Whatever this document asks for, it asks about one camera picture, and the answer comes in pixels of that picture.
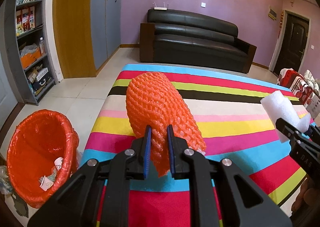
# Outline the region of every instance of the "black leather sofa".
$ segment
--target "black leather sofa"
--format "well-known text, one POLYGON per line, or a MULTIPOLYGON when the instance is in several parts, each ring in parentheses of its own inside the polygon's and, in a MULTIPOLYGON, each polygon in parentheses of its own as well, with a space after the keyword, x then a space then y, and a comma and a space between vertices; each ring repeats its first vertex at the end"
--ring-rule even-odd
POLYGON ((140 62, 249 72, 256 47, 230 22, 181 10, 148 11, 140 26, 140 62))

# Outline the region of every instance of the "colorful striped fabric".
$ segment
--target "colorful striped fabric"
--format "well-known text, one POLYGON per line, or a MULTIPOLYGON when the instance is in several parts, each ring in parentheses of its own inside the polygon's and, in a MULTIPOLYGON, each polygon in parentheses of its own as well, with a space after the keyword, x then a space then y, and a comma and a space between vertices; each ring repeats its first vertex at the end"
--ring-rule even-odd
MULTIPOLYGON (((231 74, 167 65, 123 68, 93 126, 81 165, 90 158, 111 159, 130 147, 134 133, 125 108, 126 89, 132 78, 147 71, 165 73, 180 92, 206 141, 207 158, 230 158, 276 204, 304 178, 305 172, 289 157, 289 143, 280 143, 260 104, 261 98, 280 90, 299 116, 304 116, 307 111, 289 89, 231 74)), ((158 178, 153 165, 147 180, 131 181, 129 200, 130 227, 190 226, 188 180, 173 180, 170 173, 158 178)))

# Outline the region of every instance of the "orange box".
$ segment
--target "orange box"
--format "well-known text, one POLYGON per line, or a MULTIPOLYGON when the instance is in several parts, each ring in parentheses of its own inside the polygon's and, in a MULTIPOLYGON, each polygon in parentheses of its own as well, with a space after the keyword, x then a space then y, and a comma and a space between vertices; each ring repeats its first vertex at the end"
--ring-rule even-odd
POLYGON ((40 57, 41 57, 41 52, 39 47, 37 47, 36 52, 25 54, 23 57, 20 58, 23 69, 27 68, 29 65, 31 65, 34 61, 36 61, 40 57))

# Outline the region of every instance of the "sofa backrest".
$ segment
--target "sofa backrest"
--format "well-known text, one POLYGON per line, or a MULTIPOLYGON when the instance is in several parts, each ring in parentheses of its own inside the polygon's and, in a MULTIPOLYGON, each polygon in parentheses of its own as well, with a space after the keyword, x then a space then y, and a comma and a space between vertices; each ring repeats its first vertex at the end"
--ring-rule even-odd
POLYGON ((180 35, 199 39, 206 39, 225 43, 232 46, 235 43, 235 38, 233 36, 223 34, 217 31, 168 23, 155 23, 155 35, 159 34, 180 35))
POLYGON ((188 11, 150 9, 148 10, 147 21, 154 23, 185 25, 238 37, 238 27, 235 24, 188 11))

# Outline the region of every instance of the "trash can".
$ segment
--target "trash can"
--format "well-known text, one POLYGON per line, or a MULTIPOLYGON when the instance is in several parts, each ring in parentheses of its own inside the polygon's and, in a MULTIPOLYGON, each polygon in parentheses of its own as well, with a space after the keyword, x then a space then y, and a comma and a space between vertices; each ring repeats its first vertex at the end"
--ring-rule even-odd
POLYGON ((58 112, 40 110, 16 128, 7 153, 9 179, 18 195, 31 207, 40 208, 77 170, 79 137, 68 118, 58 112), (54 161, 63 158, 53 186, 40 188, 39 179, 49 176, 54 161))

